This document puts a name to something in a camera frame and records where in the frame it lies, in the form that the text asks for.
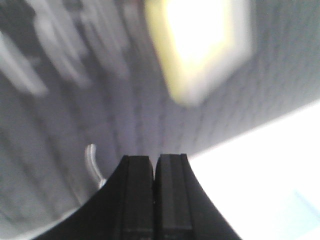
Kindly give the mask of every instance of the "metal hook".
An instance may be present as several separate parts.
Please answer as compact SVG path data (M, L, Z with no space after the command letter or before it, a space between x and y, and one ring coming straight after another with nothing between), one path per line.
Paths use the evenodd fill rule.
M97 183L98 189L100 189L107 180L103 177L97 165L96 150L97 147L95 144L89 144L86 146L84 151L84 161L90 176Z

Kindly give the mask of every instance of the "ceiling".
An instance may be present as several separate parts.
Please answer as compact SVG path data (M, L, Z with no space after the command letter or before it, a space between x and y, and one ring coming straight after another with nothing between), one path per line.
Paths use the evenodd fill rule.
M14 82L19 71L3 58L0 238L46 225L97 190L84 162L88 144L107 178L123 155L152 164L160 153L191 155L320 97L319 1L252 2L256 54L190 108L169 97L140 1L40 2L0 1L2 41L46 89ZM41 34L50 26L56 40Z

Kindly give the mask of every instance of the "grey surface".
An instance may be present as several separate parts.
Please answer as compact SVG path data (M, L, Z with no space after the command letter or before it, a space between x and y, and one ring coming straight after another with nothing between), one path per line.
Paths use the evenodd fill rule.
M170 99L151 43L135 29L145 33L137 13L117 6L130 39L121 50L129 78L99 66L92 51L82 59L88 88L48 76L49 94L39 98L0 76L0 238L50 223L96 191L87 144L97 145L108 177L122 155L155 164L160 153L193 154L320 97L319 1L257 1L256 55L194 108Z

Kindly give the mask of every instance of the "black plastic object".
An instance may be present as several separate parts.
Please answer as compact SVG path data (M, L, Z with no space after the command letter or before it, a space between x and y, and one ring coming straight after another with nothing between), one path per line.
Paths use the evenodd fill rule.
M124 202L122 240L154 237L154 172L147 156L130 156Z
M124 156L106 184L37 240L240 240L201 188L187 155Z
M166 208L168 201L172 204L169 210L156 209L155 211L156 218L159 219L156 225L157 233L160 233L158 240L240 240L200 186L186 154L161 155L155 178L156 200L162 201L158 207ZM187 221L189 215L192 238L190 238L190 225Z
M107 183L37 240L153 239L153 171L148 157L124 156Z
M193 240L193 227L180 155L161 155L156 165L155 226L158 240Z

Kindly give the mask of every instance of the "white surface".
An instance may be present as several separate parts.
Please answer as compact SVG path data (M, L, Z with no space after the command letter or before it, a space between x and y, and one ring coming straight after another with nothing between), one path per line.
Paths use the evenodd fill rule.
M320 226L319 136L318 101L189 160L243 240L294 240Z

